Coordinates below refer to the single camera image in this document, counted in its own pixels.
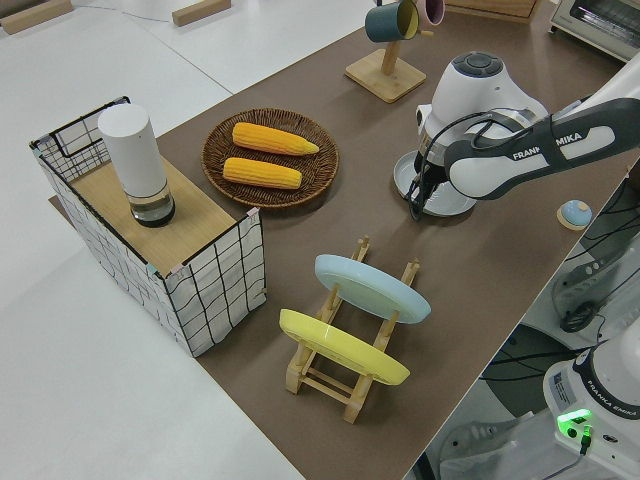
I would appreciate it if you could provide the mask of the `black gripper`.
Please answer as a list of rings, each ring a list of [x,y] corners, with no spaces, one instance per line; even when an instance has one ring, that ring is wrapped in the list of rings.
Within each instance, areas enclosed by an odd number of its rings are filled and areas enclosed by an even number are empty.
[[[445,168],[426,161],[422,170],[422,196],[408,198],[409,213],[414,221],[419,221],[424,213],[425,200],[429,200],[440,184],[446,183]]]

